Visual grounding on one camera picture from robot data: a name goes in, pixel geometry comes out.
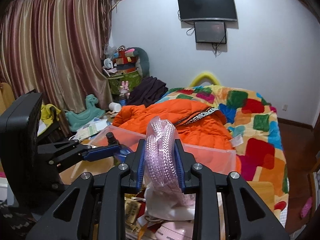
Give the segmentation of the gold tassel ornament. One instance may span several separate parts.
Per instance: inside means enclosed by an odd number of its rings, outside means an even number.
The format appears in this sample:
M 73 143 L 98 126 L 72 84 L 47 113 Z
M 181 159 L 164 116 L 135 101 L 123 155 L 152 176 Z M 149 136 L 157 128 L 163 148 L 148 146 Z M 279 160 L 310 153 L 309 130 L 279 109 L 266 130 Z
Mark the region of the gold tassel ornament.
M 144 197 L 136 194 L 125 194 L 125 199 L 132 199 L 142 204 L 136 222 L 132 225 L 125 223 L 127 237 L 155 239 L 154 233 L 164 220 L 149 215 Z

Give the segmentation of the green storage box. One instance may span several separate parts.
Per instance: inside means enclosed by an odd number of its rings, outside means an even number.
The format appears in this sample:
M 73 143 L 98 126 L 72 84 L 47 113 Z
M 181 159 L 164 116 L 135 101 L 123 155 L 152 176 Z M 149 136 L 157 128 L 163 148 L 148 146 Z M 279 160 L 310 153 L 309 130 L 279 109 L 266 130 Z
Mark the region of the green storage box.
M 120 94 L 120 87 L 123 86 L 123 84 L 129 89 L 129 92 L 131 92 L 140 84 L 142 80 L 137 70 L 135 70 L 134 72 L 113 75 L 111 77 L 108 77 L 107 79 L 111 94 L 113 95 Z

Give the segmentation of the orange puffer jacket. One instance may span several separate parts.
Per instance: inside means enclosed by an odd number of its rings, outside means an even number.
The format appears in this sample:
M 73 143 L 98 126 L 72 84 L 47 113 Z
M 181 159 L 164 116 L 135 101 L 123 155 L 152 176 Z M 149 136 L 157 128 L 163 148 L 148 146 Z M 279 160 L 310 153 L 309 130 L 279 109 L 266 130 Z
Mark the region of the orange puffer jacket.
M 155 117 L 170 121 L 182 143 L 225 151 L 234 150 L 232 135 L 225 128 L 226 117 L 220 110 L 195 100 L 173 99 L 149 107 L 124 106 L 112 125 L 146 134 L 149 122 Z

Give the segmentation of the stack of books and papers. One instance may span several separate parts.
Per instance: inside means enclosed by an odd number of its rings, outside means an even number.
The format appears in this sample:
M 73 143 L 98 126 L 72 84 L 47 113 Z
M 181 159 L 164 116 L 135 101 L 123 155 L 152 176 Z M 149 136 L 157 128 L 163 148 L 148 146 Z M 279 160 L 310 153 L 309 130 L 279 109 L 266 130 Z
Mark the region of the stack of books and papers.
M 111 123 L 107 119 L 94 118 L 89 123 L 80 127 L 76 131 L 76 134 L 71 136 L 69 140 L 83 141 L 85 139 L 91 138 L 92 136 L 95 136 L 110 125 Z

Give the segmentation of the yellow curved pillow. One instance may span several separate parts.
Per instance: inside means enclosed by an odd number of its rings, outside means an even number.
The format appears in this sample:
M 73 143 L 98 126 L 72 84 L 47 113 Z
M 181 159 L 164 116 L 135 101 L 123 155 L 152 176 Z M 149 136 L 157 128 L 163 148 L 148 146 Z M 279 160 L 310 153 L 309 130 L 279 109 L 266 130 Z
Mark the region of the yellow curved pillow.
M 193 81 L 190 84 L 190 87 L 195 87 L 203 83 L 203 81 L 209 82 L 212 85 L 221 85 L 221 82 L 218 80 L 218 78 L 210 73 L 210 72 L 202 72 L 198 76 L 193 79 Z

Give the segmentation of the pink striped curtain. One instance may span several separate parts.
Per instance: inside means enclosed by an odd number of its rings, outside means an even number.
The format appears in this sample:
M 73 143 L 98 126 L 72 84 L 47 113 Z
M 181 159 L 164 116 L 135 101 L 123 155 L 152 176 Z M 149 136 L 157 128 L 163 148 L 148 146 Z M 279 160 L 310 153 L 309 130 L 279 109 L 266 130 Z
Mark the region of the pink striped curtain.
M 85 97 L 106 109 L 112 100 L 102 72 L 111 34 L 112 0 L 13 0 L 1 17 L 1 80 L 15 96 L 31 90 L 60 111 L 85 110 Z

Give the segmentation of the pink slipper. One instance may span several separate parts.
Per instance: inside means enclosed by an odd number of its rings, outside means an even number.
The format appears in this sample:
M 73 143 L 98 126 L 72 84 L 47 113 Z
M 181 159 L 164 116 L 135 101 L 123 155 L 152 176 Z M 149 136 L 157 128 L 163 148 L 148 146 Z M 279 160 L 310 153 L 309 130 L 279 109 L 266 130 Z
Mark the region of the pink slipper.
M 310 212 L 310 210 L 312 208 L 312 203 L 313 203 L 312 197 L 309 197 L 300 211 L 300 218 L 301 219 L 304 219 L 308 215 L 308 213 Z

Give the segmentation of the pink bunny bottle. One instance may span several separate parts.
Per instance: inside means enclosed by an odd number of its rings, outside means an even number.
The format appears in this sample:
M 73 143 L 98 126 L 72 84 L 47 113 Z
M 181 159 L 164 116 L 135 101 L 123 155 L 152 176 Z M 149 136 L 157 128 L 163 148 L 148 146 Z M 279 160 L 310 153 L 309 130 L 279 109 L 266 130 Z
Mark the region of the pink bunny bottle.
M 127 100 L 129 96 L 130 96 L 129 82 L 122 81 L 119 87 L 119 103 L 121 106 L 127 105 Z

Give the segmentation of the teal rocking horse toy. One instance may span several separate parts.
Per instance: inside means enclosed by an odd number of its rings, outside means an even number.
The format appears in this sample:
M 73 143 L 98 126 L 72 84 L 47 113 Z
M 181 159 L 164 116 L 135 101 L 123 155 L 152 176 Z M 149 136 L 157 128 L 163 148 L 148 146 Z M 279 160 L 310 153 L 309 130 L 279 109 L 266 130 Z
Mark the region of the teal rocking horse toy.
M 92 121 L 94 118 L 102 117 L 106 111 L 96 107 L 99 100 L 93 94 L 89 94 L 85 98 L 86 110 L 81 113 L 65 110 L 65 116 L 69 123 L 71 132 L 76 132 L 79 128 Z

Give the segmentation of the dark green spray bottle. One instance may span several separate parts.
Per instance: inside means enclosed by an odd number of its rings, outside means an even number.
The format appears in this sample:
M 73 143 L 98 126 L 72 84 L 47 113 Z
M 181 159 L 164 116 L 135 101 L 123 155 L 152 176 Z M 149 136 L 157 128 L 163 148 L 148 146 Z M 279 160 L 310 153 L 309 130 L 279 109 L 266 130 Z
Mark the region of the dark green spray bottle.
M 114 158 L 114 165 L 118 165 L 120 163 L 123 163 L 126 158 L 126 152 L 123 149 L 123 146 L 120 144 L 120 142 L 116 139 L 114 134 L 112 132 L 106 133 L 106 139 L 108 142 L 108 146 L 113 147 L 113 158 Z

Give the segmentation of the colourful patchwork blanket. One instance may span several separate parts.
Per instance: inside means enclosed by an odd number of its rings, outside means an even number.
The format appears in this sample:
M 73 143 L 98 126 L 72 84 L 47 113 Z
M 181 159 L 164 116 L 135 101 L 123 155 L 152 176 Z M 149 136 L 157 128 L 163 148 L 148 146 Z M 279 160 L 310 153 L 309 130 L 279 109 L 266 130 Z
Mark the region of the colourful patchwork blanket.
M 225 128 L 235 139 L 233 147 L 241 163 L 241 174 L 247 181 L 273 185 L 271 207 L 284 225 L 289 180 L 276 108 L 257 92 L 219 85 L 173 88 L 160 102 L 174 99 L 199 101 L 222 112 L 227 120 Z

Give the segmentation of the black wall television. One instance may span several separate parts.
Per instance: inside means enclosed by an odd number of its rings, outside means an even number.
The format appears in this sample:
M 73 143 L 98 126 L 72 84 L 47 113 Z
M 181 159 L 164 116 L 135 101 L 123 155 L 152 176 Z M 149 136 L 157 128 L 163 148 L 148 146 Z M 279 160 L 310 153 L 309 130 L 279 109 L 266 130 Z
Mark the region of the black wall television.
M 238 20 L 234 0 L 177 0 L 182 21 Z

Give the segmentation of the tan 4B eraser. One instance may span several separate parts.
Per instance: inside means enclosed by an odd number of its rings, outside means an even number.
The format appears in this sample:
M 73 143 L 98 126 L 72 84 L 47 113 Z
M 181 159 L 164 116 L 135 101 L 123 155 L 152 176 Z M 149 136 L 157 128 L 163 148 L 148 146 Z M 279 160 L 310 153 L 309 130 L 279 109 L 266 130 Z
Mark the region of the tan 4B eraser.
M 132 225 L 136 222 L 141 203 L 132 199 L 125 199 L 125 223 Z

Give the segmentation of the white mug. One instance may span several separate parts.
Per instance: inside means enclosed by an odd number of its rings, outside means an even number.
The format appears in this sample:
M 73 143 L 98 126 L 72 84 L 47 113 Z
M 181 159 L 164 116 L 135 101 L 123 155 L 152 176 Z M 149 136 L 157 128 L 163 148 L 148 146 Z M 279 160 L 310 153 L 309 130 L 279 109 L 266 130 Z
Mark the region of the white mug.
M 110 111 L 116 112 L 116 113 L 119 113 L 122 109 L 121 104 L 116 103 L 116 102 L 111 102 L 108 107 L 109 107 Z

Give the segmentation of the dark purple garment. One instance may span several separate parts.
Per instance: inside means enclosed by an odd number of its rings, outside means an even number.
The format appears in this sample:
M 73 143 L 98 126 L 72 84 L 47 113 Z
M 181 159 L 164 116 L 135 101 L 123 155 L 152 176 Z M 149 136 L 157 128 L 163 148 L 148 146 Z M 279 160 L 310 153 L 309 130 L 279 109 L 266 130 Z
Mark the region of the dark purple garment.
M 127 105 L 149 107 L 168 91 L 167 84 L 156 77 L 145 77 L 131 92 Z

